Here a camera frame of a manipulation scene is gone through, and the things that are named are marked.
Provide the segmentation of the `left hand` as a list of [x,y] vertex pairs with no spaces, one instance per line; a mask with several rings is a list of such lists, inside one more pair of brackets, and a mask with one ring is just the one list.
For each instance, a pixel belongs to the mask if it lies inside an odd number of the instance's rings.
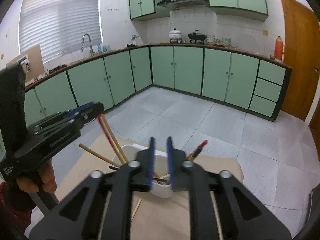
[[[42,181],[43,191],[49,194],[54,194],[57,189],[57,184],[52,166],[52,159],[49,159],[38,169],[38,174]],[[17,178],[16,182],[19,189],[26,193],[37,193],[40,190],[39,186],[28,177]]]

